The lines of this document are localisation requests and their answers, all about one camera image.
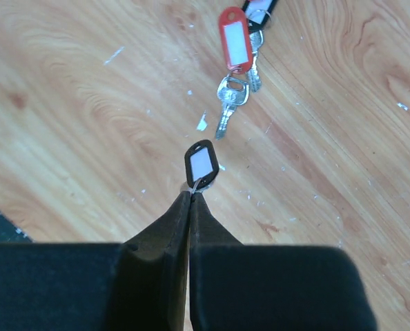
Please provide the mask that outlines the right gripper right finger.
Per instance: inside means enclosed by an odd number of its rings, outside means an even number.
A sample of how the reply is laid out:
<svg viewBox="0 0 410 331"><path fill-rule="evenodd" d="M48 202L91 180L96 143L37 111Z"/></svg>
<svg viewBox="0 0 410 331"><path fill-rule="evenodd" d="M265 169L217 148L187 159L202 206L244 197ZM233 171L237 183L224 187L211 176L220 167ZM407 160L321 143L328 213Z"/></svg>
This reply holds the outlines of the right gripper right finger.
<svg viewBox="0 0 410 331"><path fill-rule="evenodd" d="M190 206L190 314L195 330L376 330L360 273L325 245L244 245Z"/></svg>

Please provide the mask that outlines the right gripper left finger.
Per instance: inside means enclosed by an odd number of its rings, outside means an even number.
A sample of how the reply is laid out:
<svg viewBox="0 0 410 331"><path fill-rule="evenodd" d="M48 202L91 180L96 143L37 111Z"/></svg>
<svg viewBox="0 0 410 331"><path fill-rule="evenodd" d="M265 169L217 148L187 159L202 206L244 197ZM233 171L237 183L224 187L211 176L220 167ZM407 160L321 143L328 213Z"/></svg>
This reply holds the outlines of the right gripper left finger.
<svg viewBox="0 0 410 331"><path fill-rule="evenodd" d="M190 205L123 243L0 243L0 330L182 330Z"/></svg>

